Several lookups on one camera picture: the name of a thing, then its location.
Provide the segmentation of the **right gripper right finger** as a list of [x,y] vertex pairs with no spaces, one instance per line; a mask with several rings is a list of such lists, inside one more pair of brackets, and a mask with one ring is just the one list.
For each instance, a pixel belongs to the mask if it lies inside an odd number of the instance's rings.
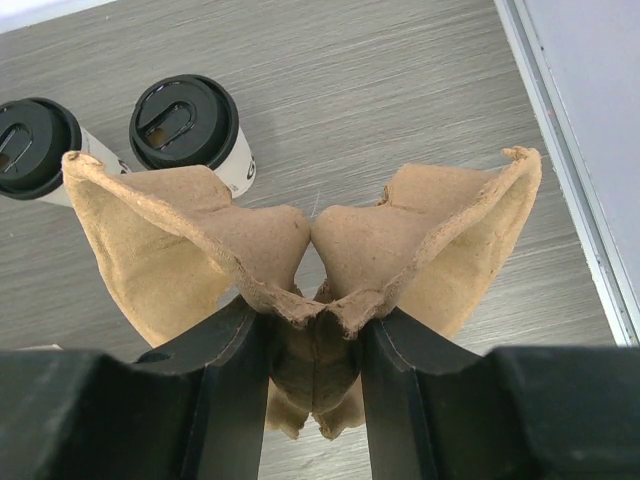
[[376,479],[635,479],[639,351],[476,355],[401,310],[360,334]]

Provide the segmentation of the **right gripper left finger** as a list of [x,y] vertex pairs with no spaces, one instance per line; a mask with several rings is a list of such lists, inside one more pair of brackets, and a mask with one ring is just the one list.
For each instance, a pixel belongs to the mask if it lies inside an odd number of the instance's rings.
[[96,350],[1,354],[5,479],[254,479],[271,332],[236,298],[132,363]]

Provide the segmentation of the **black lid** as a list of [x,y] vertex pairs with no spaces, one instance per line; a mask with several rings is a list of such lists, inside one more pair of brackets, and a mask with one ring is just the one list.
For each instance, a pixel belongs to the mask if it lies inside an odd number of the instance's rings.
[[240,136],[235,101],[216,81],[197,74],[162,79],[137,100],[129,141],[149,170],[204,165],[229,157]]
[[1,195],[43,201],[63,190],[62,157],[82,147],[76,117],[46,98],[1,105]]

